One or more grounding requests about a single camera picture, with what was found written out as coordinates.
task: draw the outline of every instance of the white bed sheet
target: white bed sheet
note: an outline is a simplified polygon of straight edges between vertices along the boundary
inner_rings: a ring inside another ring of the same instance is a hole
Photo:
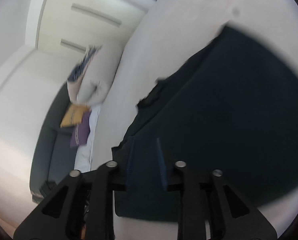
[[[158,77],[174,73],[230,21],[287,62],[298,76],[298,6],[294,0],[158,0],[127,43],[95,132],[92,169],[112,159]],[[298,187],[260,208],[281,235],[298,213]],[[176,239],[177,225],[114,215],[117,240]]]
[[[95,139],[95,130],[97,127],[100,109],[101,104],[91,108],[91,114],[89,117],[90,133],[87,139],[87,144],[78,147],[76,160],[74,162],[75,170],[79,170],[81,172],[88,172],[91,170],[92,147]]]

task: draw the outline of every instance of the black bracket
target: black bracket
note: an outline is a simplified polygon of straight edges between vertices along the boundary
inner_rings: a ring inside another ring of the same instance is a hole
[[[113,191],[126,190],[123,170],[110,161],[95,171],[71,171],[17,228],[14,240],[80,239],[88,195],[85,239],[114,240]],[[212,240],[277,239],[272,225],[220,170],[204,176],[176,162],[167,191],[180,192],[178,240],[206,240],[208,224]]]

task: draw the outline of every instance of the cushion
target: cushion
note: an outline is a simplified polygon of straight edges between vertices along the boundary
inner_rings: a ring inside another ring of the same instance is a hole
[[[74,126],[81,123],[82,116],[87,111],[89,111],[89,107],[87,106],[71,105],[62,119],[60,127]]]
[[[89,63],[77,94],[77,103],[88,106],[106,98],[119,65],[122,47],[117,42],[103,44]]]
[[[58,133],[72,135],[74,129],[75,129],[74,126],[65,126],[65,127],[59,127],[57,130],[58,130]]]
[[[82,117],[82,122],[78,124],[72,133],[70,140],[70,148],[78,147],[79,145],[85,145],[90,133],[89,117],[91,111],[85,112]]]
[[[96,47],[91,47],[88,52],[86,52],[84,58],[78,62],[72,72],[70,73],[67,80],[68,94],[70,101],[72,103],[76,103],[77,101],[77,93],[79,91],[82,78],[91,62],[93,56],[97,51]]]
[[[58,133],[52,151],[48,181],[56,184],[62,181],[74,169],[76,148],[70,148],[71,135]]]
[[[59,129],[60,123],[69,109],[70,99],[67,90],[67,84],[64,83],[54,98],[46,118],[44,120],[44,125],[52,127],[54,130]]]

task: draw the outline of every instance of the metal screw head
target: metal screw head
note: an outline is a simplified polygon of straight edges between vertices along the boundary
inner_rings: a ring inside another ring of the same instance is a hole
[[[72,170],[69,172],[70,177],[78,177],[81,174],[78,170]]]
[[[115,162],[115,161],[109,161],[107,162],[106,166],[109,167],[109,168],[114,168],[114,167],[117,167],[118,163]]]
[[[223,172],[222,172],[222,170],[214,170],[214,171],[212,172],[212,174],[213,174],[214,176],[216,176],[216,177],[221,177],[222,174],[223,174]]]
[[[177,161],[175,163],[175,165],[179,168],[183,168],[183,167],[187,166],[187,164],[184,161]]]

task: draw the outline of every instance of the sofa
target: sofa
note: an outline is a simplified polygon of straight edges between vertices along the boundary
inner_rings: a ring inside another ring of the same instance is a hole
[[[77,148],[70,148],[73,127],[60,128],[69,105],[65,83],[48,110],[34,151],[29,183],[33,202],[40,203],[74,168]]]

